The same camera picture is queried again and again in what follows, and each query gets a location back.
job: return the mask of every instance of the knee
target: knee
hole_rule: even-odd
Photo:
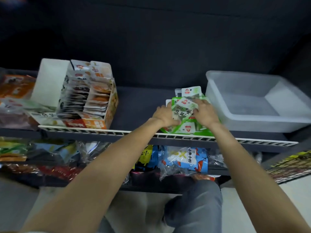
[[[222,194],[219,186],[210,180],[199,180],[193,187],[193,193],[196,197],[206,199],[218,199],[222,202]]]

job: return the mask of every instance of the person's right arm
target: person's right arm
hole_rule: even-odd
[[[278,184],[237,142],[207,101],[196,100],[194,115],[214,134],[238,195],[257,232],[311,232]]]

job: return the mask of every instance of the gray floor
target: gray floor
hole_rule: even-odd
[[[311,176],[282,184],[306,221],[311,225]],[[18,183],[0,179],[0,231],[17,231],[28,214],[39,211],[61,188],[44,187],[40,193]],[[223,188],[224,233],[255,232],[251,221],[234,188]],[[142,192],[119,192],[106,217],[116,233],[148,232],[171,233],[158,223],[164,204],[175,195]]]

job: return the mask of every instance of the black wire mesh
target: black wire mesh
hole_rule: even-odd
[[[311,174],[311,150],[299,152],[272,165],[267,173],[278,183],[282,184]]]

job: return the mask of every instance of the plastic container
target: plastic container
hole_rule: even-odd
[[[311,99],[277,75],[208,71],[206,96],[232,131],[293,132],[311,124]]]

